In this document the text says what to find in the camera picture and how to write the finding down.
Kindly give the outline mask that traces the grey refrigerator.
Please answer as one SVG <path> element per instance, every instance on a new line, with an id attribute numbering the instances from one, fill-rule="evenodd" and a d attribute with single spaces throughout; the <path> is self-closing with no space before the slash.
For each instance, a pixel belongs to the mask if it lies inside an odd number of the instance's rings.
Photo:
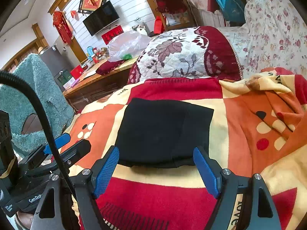
<path id="1" fill-rule="evenodd" d="M 63 69 L 66 69 L 69 72 L 72 70 L 71 63 L 67 58 L 61 55 L 56 45 L 44 48 L 41 47 L 39 49 L 39 57 L 49 68 L 54 80 L 55 76 Z"/>

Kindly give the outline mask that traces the black pants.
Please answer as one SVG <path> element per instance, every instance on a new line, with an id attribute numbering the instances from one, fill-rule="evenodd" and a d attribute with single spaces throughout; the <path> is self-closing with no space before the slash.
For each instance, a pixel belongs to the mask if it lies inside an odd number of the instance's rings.
<path id="1" fill-rule="evenodd" d="M 126 107 L 115 146 L 127 167 L 192 166 L 193 151 L 209 150 L 214 110 L 183 101 L 133 98 Z"/>

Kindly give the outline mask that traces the floral white maroon pillow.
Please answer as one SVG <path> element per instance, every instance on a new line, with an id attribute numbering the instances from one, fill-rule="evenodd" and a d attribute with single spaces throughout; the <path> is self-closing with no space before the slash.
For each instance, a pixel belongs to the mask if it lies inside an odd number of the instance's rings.
<path id="1" fill-rule="evenodd" d="M 180 77 L 239 81 L 243 75 L 221 31 L 199 26 L 167 31 L 152 39 L 131 67 L 128 82 Z"/>

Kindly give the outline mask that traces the teal bag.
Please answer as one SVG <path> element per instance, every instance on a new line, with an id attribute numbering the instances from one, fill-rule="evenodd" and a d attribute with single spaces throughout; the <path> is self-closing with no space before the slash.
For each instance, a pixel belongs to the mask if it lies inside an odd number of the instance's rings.
<path id="1" fill-rule="evenodd" d="M 216 0 L 226 21 L 245 23 L 244 7 L 241 0 Z"/>

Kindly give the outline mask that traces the wooden side table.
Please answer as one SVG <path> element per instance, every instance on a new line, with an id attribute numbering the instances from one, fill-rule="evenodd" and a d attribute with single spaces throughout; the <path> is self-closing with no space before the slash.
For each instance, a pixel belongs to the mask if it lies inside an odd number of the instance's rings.
<path id="1" fill-rule="evenodd" d="M 106 75 L 99 75 L 96 70 L 106 62 L 101 61 L 80 76 L 75 86 L 63 92 L 67 102 L 75 111 L 85 108 L 86 105 L 105 98 L 127 84 L 130 68 L 136 59 L 130 59 L 116 67 Z"/>

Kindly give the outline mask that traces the black wall television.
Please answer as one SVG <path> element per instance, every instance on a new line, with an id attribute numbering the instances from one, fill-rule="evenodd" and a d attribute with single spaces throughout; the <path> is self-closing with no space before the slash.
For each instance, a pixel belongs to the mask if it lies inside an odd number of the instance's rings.
<path id="1" fill-rule="evenodd" d="M 93 36 L 119 19 L 120 17 L 113 4 L 111 1 L 107 1 L 87 16 L 86 19 L 83 20 L 83 24 L 89 34 Z"/>

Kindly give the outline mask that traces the red gift box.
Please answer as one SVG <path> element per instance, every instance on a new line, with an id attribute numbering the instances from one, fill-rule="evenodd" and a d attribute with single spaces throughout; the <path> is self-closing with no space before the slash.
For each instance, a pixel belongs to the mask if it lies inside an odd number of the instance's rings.
<path id="1" fill-rule="evenodd" d="M 72 69 L 70 71 L 70 74 L 72 75 L 72 77 L 77 80 L 78 78 L 80 78 L 80 76 L 84 73 L 84 69 L 78 65 L 76 66 L 74 69 Z"/>

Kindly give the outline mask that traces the dark green box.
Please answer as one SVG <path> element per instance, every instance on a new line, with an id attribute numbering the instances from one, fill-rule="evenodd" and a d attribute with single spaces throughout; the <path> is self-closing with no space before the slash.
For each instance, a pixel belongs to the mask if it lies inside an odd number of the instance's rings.
<path id="1" fill-rule="evenodd" d="M 75 78 L 71 75 L 71 73 L 63 69 L 55 76 L 55 81 L 62 90 L 66 90 L 71 87 L 71 85 L 75 82 Z"/>

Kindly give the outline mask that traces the dark red folded cloth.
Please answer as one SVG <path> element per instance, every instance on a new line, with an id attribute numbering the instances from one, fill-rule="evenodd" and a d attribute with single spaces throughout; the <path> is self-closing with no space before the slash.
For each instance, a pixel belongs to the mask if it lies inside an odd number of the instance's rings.
<path id="1" fill-rule="evenodd" d="M 105 63 L 103 63 L 97 70 L 96 73 L 104 76 L 109 74 L 111 71 L 113 71 L 115 68 L 119 67 L 121 64 L 123 64 L 125 62 L 125 60 L 120 60 L 120 61 L 116 61 L 116 62 L 110 62 L 110 61 L 106 61 Z"/>

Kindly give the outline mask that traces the floral pink bedsheet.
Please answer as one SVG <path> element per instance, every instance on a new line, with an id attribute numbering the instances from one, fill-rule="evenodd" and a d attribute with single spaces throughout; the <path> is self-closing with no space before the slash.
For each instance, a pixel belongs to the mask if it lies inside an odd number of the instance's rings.
<path id="1" fill-rule="evenodd" d="M 290 0 L 250 0 L 245 24 L 219 31 L 232 46 L 243 78 L 267 67 L 306 76 L 306 24 Z"/>

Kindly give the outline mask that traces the white plastic bag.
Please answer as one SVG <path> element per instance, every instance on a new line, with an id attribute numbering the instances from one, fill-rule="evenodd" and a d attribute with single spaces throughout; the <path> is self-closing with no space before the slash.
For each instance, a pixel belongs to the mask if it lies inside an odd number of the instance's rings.
<path id="1" fill-rule="evenodd" d="M 151 38 L 136 31 L 124 32 L 108 44 L 109 61 L 129 60 L 138 57 L 148 46 Z"/>

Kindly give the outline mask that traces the wooden shelf cabinet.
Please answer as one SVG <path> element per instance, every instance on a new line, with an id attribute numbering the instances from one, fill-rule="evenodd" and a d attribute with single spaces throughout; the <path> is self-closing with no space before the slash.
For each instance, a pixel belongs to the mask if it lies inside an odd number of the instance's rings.
<path id="1" fill-rule="evenodd" d="M 197 25 L 187 0 L 154 0 L 166 31 Z"/>

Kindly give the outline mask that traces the teal fluffy chair cover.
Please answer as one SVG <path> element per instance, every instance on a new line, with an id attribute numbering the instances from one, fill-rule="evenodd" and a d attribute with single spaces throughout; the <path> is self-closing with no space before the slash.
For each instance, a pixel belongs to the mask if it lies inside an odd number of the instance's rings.
<path id="1" fill-rule="evenodd" d="M 1 72 L 1 110 L 9 114 L 14 151 L 24 157 L 62 135 L 74 111 L 50 70 L 37 54 L 28 55 L 12 72 Z M 42 130 L 22 134 L 26 119 L 39 117 Z"/>

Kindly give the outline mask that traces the red hanging knot ornament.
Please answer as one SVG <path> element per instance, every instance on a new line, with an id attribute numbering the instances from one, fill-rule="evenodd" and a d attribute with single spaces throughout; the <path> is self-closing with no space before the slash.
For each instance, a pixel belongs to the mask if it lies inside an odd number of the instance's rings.
<path id="1" fill-rule="evenodd" d="M 54 11 L 53 13 L 53 27 L 56 28 L 64 44 L 70 45 L 73 34 L 70 30 L 66 18 L 61 11 Z"/>

